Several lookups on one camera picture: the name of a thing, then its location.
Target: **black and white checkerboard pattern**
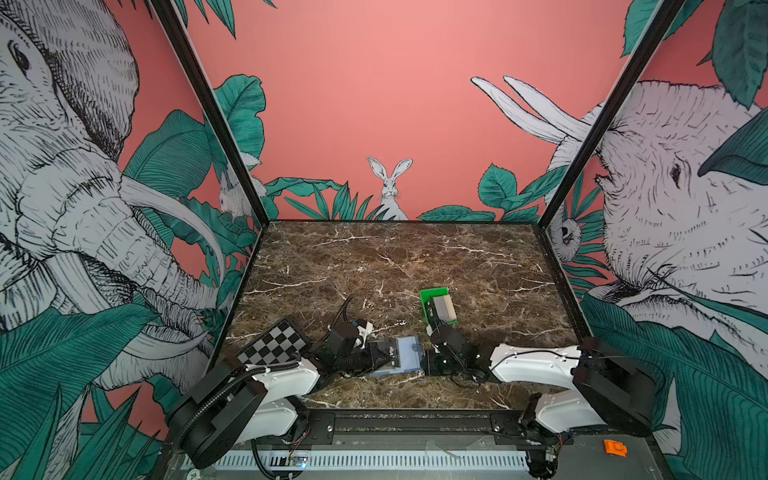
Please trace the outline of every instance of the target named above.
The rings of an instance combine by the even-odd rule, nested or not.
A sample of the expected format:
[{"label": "black and white checkerboard pattern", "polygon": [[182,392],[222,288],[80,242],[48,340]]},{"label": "black and white checkerboard pattern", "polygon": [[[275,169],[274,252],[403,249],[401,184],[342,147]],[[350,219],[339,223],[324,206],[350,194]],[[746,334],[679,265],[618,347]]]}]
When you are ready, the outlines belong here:
[{"label": "black and white checkerboard pattern", "polygon": [[285,363],[295,359],[307,345],[309,340],[299,328],[290,319],[283,318],[249,343],[237,358],[253,365]]}]

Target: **mural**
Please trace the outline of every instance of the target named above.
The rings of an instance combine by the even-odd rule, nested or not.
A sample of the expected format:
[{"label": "mural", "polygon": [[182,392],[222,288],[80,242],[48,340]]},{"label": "mural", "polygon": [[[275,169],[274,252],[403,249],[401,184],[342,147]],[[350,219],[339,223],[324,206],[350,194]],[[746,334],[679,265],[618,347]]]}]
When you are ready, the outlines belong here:
[{"label": "mural", "polygon": [[[128,10],[0,2],[4,480],[143,478],[164,410],[207,368],[257,241],[162,28]],[[129,42],[138,35],[154,61]],[[147,83],[160,68],[183,84]],[[217,95],[248,98],[257,82],[233,77]],[[147,96],[158,92],[189,113],[158,111]],[[230,123],[255,115],[222,104]],[[240,148],[257,157],[263,135],[249,132]]]},{"label": "mural", "polygon": [[[626,61],[621,57],[621,36],[624,17],[631,5],[629,0],[617,2],[623,5],[610,8],[601,4],[599,10],[603,13],[599,15],[594,14],[591,0],[575,2],[578,5],[562,3],[562,18],[553,18],[551,8],[524,2],[506,2],[492,8],[476,8],[462,2],[420,2],[416,7],[409,4],[411,19],[407,20],[398,15],[398,5],[383,2],[349,4],[331,1],[324,5],[294,5],[269,0],[227,0],[208,2],[207,5],[195,2],[195,8],[189,0],[175,0],[214,86],[223,84],[222,81],[236,73],[247,73],[248,78],[255,78],[250,75],[256,74],[268,85],[269,108],[266,108],[264,91],[260,87],[259,97],[249,100],[258,117],[251,116],[248,121],[258,122],[259,129],[263,128],[262,119],[267,124],[270,141],[263,151],[263,144],[258,152],[242,147],[241,135],[247,129],[233,121],[237,123],[245,117],[228,119],[240,149],[248,154],[243,159],[271,219],[521,223],[538,221],[545,201],[562,180],[575,149],[589,132],[590,122],[598,112],[598,109],[589,110],[607,97]],[[508,99],[506,94],[483,78],[473,76],[483,71],[488,75],[495,74],[498,66],[503,65],[496,55],[508,56],[508,49],[502,45],[518,40],[518,30],[507,24],[493,30],[498,33],[492,39],[486,38],[487,31],[494,25],[489,22],[496,22],[507,9],[512,13],[510,18],[519,21],[527,12],[526,23],[541,16],[542,21],[546,18],[552,25],[562,24],[562,28],[576,28],[578,24],[579,31],[594,28],[600,32],[595,33],[595,38],[579,35],[572,39],[577,43],[584,42],[583,55],[591,59],[590,67],[573,66],[574,74],[579,71],[585,76],[584,82],[555,82],[552,87],[559,91],[561,98],[594,99],[591,105],[585,101],[568,100],[569,104],[576,103],[577,108],[584,109],[586,115],[579,115],[582,120],[554,105],[554,110],[548,110],[549,107],[541,103],[551,103],[546,97],[522,81],[505,77],[509,86],[544,118],[542,120],[514,102],[511,103],[514,107],[510,107],[505,100]],[[640,15],[631,22],[640,29],[636,36],[652,11],[652,5],[648,12],[641,9]],[[326,19],[322,28],[316,22],[306,22],[315,14]],[[398,32],[412,29],[395,26],[416,22],[420,31],[428,32],[424,35],[446,38],[443,30],[451,28],[462,15],[468,15],[467,21],[458,29],[452,28],[450,38],[458,35],[454,41],[464,42],[465,46],[457,48],[454,41],[446,39],[441,48],[450,55],[425,53],[425,56],[413,59],[402,55],[403,51],[419,51],[422,40],[424,45],[431,45],[430,49],[435,43],[412,35],[406,35],[406,38]],[[364,21],[351,22],[351,18]],[[287,31],[301,31],[302,35],[282,38]],[[373,36],[373,31],[383,37]],[[305,38],[314,40],[306,43]],[[529,36],[525,39],[531,43]],[[254,47],[265,41],[280,47]],[[542,45],[541,51],[520,51],[525,59],[515,63],[528,64],[532,71],[540,71],[542,55],[552,55],[553,58],[560,55],[556,49],[549,50],[547,43],[542,38],[537,44]],[[315,44],[322,44],[323,49],[310,55],[308,52]],[[398,46],[391,50],[387,45]],[[479,51],[488,53],[478,55]],[[318,65],[313,58],[322,58],[323,62]],[[367,64],[350,70],[347,62],[355,58],[372,59],[379,66],[377,76],[362,73],[368,71]],[[426,58],[438,59],[429,71],[423,67]],[[307,77],[300,69],[294,71],[294,65],[306,65],[312,74]],[[382,70],[383,65],[390,65],[397,70],[397,75],[409,80],[398,81],[396,75]],[[451,77],[436,74],[456,65],[461,74],[452,72]],[[552,73],[557,70],[554,64],[548,68]],[[297,83],[303,78],[308,82],[306,85]],[[409,93],[424,82],[430,82],[430,86],[419,88],[418,95]],[[446,82],[449,87],[442,87],[441,82]],[[350,85],[365,87],[361,90]],[[524,127],[521,125],[524,132],[545,139],[553,147],[541,148],[525,133],[518,134],[509,129],[504,117],[495,113],[493,105],[485,101],[478,88],[496,102],[510,120],[524,123]],[[392,104],[397,104],[401,110],[395,112],[390,107]],[[455,106],[446,109],[446,113],[441,112],[443,105],[451,104]],[[363,105],[378,113],[365,111]],[[411,125],[411,116],[418,117],[421,123]],[[449,118],[451,124],[441,124],[443,119]],[[555,159],[547,165],[546,159],[552,157],[551,148],[556,148],[557,152]],[[368,166],[362,161],[364,158],[368,159],[373,173],[384,180],[383,190],[366,173]],[[373,158],[379,159],[375,161],[378,166],[372,162]],[[392,177],[387,177],[386,171],[403,165],[402,162],[397,164],[402,158],[412,159],[409,163],[412,173],[400,177],[395,187],[395,178],[402,172],[394,170]],[[221,192],[224,211],[237,212],[240,205],[247,204],[244,197],[237,197],[237,193],[228,190],[230,185],[237,183],[231,174],[221,183],[227,185]]]},{"label": "mural", "polygon": [[[768,4],[686,2],[667,36],[689,18],[549,234],[593,333],[656,379],[654,436],[676,478],[766,478]],[[687,50],[702,42],[710,53]]]}]

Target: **green tray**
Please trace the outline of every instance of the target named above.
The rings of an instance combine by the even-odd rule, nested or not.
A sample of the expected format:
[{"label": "green tray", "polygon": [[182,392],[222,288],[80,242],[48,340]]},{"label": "green tray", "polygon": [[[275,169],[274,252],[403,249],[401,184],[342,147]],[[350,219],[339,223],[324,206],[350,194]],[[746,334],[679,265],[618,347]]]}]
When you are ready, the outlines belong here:
[{"label": "green tray", "polygon": [[[427,321],[427,302],[430,301],[431,298],[434,296],[443,296],[448,295],[448,289],[444,286],[440,288],[428,288],[427,290],[422,290],[419,292],[419,296],[422,298],[422,310],[424,311],[424,321]],[[453,325],[454,323],[458,322],[458,320],[453,320],[452,322],[448,322],[449,325]]]}]

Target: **orange plastic clip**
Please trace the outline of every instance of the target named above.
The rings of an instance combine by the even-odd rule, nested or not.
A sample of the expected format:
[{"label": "orange plastic clip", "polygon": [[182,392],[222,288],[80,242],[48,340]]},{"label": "orange plastic clip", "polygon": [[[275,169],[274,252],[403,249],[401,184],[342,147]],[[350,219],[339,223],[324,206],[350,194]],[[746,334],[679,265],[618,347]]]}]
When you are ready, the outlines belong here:
[{"label": "orange plastic clip", "polygon": [[620,455],[622,457],[627,457],[627,447],[624,446],[621,442],[616,442],[615,440],[605,440],[605,453],[609,455]]}]

